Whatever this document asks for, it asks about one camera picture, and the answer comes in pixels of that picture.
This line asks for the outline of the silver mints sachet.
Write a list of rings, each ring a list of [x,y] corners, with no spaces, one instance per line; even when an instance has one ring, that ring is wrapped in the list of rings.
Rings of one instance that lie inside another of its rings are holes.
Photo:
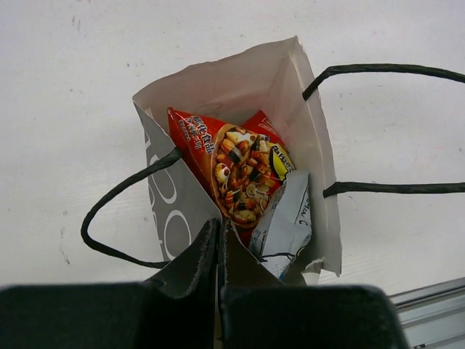
[[[282,280],[312,237],[310,174],[295,170],[274,192],[251,234],[248,250]]]

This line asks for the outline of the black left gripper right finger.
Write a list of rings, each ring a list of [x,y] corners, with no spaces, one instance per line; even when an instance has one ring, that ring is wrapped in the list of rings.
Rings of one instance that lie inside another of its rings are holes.
[[[219,314],[225,348],[284,348],[285,285],[241,243],[227,221],[219,236]]]

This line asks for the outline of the red snack packet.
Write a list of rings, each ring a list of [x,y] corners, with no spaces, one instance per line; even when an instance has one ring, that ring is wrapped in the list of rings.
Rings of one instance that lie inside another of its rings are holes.
[[[258,111],[240,126],[173,108],[167,116],[172,140],[222,214],[254,227],[295,169],[266,114]]]

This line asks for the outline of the white paper coffee bag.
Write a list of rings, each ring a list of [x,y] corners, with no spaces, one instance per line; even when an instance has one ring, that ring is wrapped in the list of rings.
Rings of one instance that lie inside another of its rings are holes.
[[[340,193],[446,194],[464,191],[461,183],[382,185],[336,179],[318,87],[329,77],[351,73],[418,74],[464,81],[462,74],[439,68],[373,63],[336,65],[315,76],[297,37],[260,44],[220,60],[188,66],[152,82],[134,95],[134,107],[145,131],[147,166],[118,184],[92,207],[81,228],[84,243],[103,254],[137,263],[137,258],[94,240],[89,235],[89,226],[96,213],[110,200],[133,184],[147,181],[163,253],[163,261],[151,262],[151,268],[166,267],[193,243],[201,227],[210,219],[217,220],[218,225],[230,221],[248,250],[257,224],[244,229],[222,214],[172,140],[167,110],[173,108],[213,117],[238,126],[263,111],[286,146],[294,171],[301,169],[310,174],[312,237],[299,250],[284,278],[275,278],[294,286],[316,284],[322,270],[340,274],[337,201]]]

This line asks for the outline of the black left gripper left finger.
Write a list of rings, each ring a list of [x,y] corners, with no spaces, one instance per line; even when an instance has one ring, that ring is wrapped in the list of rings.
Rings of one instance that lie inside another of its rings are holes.
[[[185,251],[149,278],[145,348],[212,348],[218,221],[207,220]]]

